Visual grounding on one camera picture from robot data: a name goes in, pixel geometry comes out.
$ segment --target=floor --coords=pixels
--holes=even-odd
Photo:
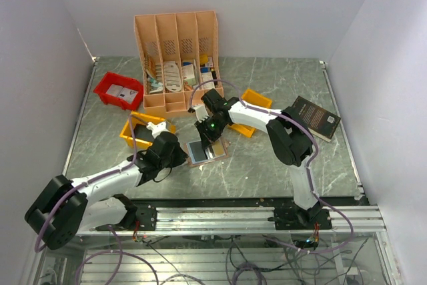
[[[128,111],[104,105],[93,88],[105,72],[141,79],[138,57],[100,57],[71,154],[69,179],[110,168],[132,154],[119,137]],[[250,87],[272,99],[274,109],[285,109],[298,95],[336,112],[320,62],[316,59],[220,58],[220,73],[241,88]],[[236,95],[225,86],[225,96]],[[198,138],[195,117],[171,119],[183,145]],[[229,158],[202,168],[182,166],[161,184],[146,183],[127,191],[130,198],[236,198],[292,196],[288,168],[276,159],[269,137],[257,131],[246,138],[232,129],[223,137],[230,142]],[[317,138],[320,154],[313,162],[314,180],[321,196],[358,196],[356,171],[339,127],[330,143]]]

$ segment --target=gray wall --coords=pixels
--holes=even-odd
[[[24,214],[61,173],[91,65],[61,0],[0,0],[2,284],[27,272]]]
[[[94,55],[137,55],[133,16],[215,9],[220,54],[331,57],[364,0],[64,0]]]
[[[366,0],[330,60],[356,163],[407,284],[427,270],[427,0]]]

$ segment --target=marble tabletop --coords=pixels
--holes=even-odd
[[[104,105],[93,89],[105,72],[142,78],[139,57],[100,57],[75,145],[67,177],[77,178],[106,170],[127,156],[132,149],[119,137],[129,111]],[[298,95],[336,112],[328,83],[316,59],[220,58],[221,78],[273,100],[272,108],[292,105]],[[225,87],[225,96],[236,93]],[[143,112],[142,104],[138,109]],[[183,146],[198,139],[195,117],[171,119]],[[226,128],[223,137],[230,142],[229,158],[199,168],[181,166],[162,183],[146,183],[126,192],[129,198],[239,198],[292,196],[287,166],[274,155],[269,137],[256,131],[251,138]],[[332,141],[316,138],[320,154],[312,164],[315,183],[321,196],[358,196],[355,169],[341,127]]]

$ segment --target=yellow plastic container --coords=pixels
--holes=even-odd
[[[246,91],[242,95],[242,99],[244,101],[247,101],[248,103],[251,103],[252,105],[257,105],[264,108],[270,108],[273,104],[273,101],[270,98],[267,98],[250,88],[246,89]],[[256,131],[256,129],[253,127],[241,125],[239,123],[234,123],[230,127],[248,138],[251,138],[254,132]]]
[[[145,120],[147,123],[150,121],[151,123],[153,123],[155,125],[157,125],[158,123],[161,123],[162,121],[166,121],[168,123],[167,129],[171,133],[176,132],[176,127],[164,118],[154,117],[154,116],[146,115],[144,113],[138,113],[136,111],[131,112],[131,115],[135,115],[135,116],[141,118],[142,120]],[[142,125],[145,125],[144,123],[142,123],[138,119],[132,118],[133,128],[135,128],[135,126],[139,123]],[[125,127],[123,127],[123,129],[121,130],[120,137],[126,141],[126,143],[129,145],[129,147],[133,147],[133,140],[132,140],[131,128],[129,126],[129,120],[126,121]],[[151,145],[153,145],[153,143],[151,143],[150,141],[145,141],[142,139],[136,139],[136,146],[138,148],[147,149]]]

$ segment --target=book cover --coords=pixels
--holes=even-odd
[[[298,96],[292,107],[297,110],[312,134],[331,141],[341,121],[340,117],[301,96]]]

